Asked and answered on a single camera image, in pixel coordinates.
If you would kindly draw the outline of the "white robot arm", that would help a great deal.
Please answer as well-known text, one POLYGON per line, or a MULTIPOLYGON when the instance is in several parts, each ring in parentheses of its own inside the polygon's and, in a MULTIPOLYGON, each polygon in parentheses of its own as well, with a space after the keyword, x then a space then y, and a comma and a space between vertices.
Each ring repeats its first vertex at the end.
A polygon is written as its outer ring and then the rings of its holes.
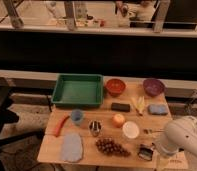
POLYGON ((197 157, 197 118, 184 116, 168 122, 154 144, 164 158, 174 156, 180 149, 197 157))

